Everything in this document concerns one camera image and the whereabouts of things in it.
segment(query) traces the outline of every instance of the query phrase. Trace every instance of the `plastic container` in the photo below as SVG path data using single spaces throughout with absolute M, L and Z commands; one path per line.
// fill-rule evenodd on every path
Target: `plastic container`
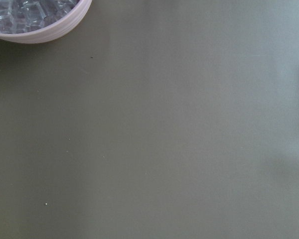
M 17 43 L 43 43 L 55 40 L 75 28 L 87 13 L 92 0 L 80 0 L 76 6 L 57 22 L 37 31 L 20 34 L 2 34 L 0 39 Z

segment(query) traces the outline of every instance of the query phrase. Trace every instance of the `gray surface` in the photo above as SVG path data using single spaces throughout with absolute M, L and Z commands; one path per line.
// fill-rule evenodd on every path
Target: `gray surface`
M 299 1 L 94 0 L 0 41 L 10 238 L 299 239 Z

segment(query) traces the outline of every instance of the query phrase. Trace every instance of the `clear ice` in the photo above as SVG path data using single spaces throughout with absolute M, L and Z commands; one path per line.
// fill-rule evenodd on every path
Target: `clear ice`
M 55 23 L 79 0 L 0 0 L 0 33 L 26 33 Z

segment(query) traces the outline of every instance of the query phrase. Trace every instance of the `bowl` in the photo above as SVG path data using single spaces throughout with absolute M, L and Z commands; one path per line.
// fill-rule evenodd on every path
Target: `bowl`
M 0 33 L 0 39 L 24 44 L 36 44 L 55 40 L 69 33 L 80 23 L 91 3 L 92 0 L 80 0 L 68 14 L 49 26 L 19 34 Z

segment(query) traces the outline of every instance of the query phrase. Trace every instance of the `container rim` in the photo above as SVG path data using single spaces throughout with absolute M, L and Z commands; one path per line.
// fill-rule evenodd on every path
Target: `container rim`
M 9 38 L 16 38 L 18 36 L 33 36 L 33 35 L 36 35 L 40 32 L 49 30 L 49 29 L 53 28 L 54 26 L 56 26 L 58 24 L 61 24 L 62 22 L 66 21 L 68 18 L 70 18 L 72 15 L 74 15 L 75 12 L 76 12 L 76 9 L 79 8 L 80 5 L 84 4 L 85 1 L 88 1 L 88 0 L 79 0 L 79 2 L 75 5 L 75 7 L 68 14 L 66 14 L 61 19 L 57 20 L 56 22 L 54 22 L 51 25 L 48 25 L 44 28 L 41 28 L 41 29 L 35 30 L 35 31 L 31 31 L 31 32 L 25 32 L 25 33 L 16 33 L 16 34 L 0 33 L 0 37 L 4 37 L 5 39 L 9 39 Z

